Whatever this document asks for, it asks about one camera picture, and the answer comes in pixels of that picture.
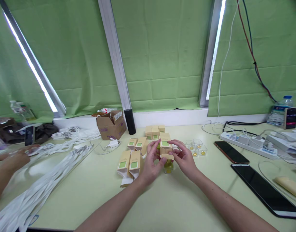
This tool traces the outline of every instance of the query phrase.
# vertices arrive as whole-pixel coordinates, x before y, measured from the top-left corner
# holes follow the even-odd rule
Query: label on box
[[[115,121],[117,121],[118,118],[120,118],[122,116],[122,112],[118,112],[117,114],[114,115],[114,119]]]

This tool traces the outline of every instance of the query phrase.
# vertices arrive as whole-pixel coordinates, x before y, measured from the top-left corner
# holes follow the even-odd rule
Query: person's left hand
[[[164,167],[166,163],[166,158],[162,158],[156,165],[154,165],[154,161],[157,159],[160,151],[157,150],[157,146],[160,143],[161,139],[157,141],[152,141],[148,144],[147,147],[147,156],[145,159],[145,165],[142,173],[138,177],[140,180],[144,182],[146,186],[150,185],[159,175],[161,169]]]

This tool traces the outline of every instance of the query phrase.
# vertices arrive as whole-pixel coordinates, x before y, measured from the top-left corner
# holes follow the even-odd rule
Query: yellow soap
[[[296,196],[296,182],[288,177],[277,177],[274,179],[279,185],[288,190],[291,194]]]

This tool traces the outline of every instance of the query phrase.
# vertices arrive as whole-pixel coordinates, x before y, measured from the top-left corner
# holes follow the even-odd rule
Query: smartphone
[[[34,126],[27,127],[25,132],[25,146],[34,144],[35,139],[35,128]]]
[[[228,142],[215,141],[214,145],[234,164],[248,164],[250,163],[242,154],[233,148]]]
[[[232,164],[231,167],[272,214],[280,218],[296,219],[296,206],[250,165]]]
[[[296,107],[285,108],[283,128],[284,129],[296,128]]]

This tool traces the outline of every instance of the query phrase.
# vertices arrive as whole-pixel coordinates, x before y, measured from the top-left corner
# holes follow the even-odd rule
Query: light green table
[[[277,129],[267,124],[244,127],[253,133],[260,133],[264,129]],[[211,125],[208,125],[207,130],[211,131],[210,128]],[[166,132],[170,133],[172,139],[183,142],[188,139],[201,139],[208,152],[206,156],[195,158],[199,170],[279,231],[296,231],[296,220],[274,216],[232,170],[231,162],[213,144],[214,141],[220,140],[218,136],[205,133],[200,125],[166,127]],[[122,142],[120,147],[114,152],[97,155],[91,151],[51,193],[38,213],[39,218],[31,228],[76,229],[95,209],[122,190],[120,189],[122,178],[116,172],[120,155],[122,151],[127,150],[129,138],[143,135],[144,128],[137,129],[135,135],[129,135],[126,131],[120,139]],[[106,145],[108,141],[103,141],[101,144]],[[257,166],[259,161],[269,160],[235,145],[233,147],[249,159],[250,165],[257,171],[259,171]],[[0,210],[48,172],[65,155],[66,153],[53,154],[25,174],[20,173],[12,183],[12,191],[1,199]],[[296,165],[283,160],[272,162],[281,166],[282,172],[296,177]],[[209,200],[183,175],[175,162],[173,174],[159,175],[135,202],[118,230],[230,231]]]

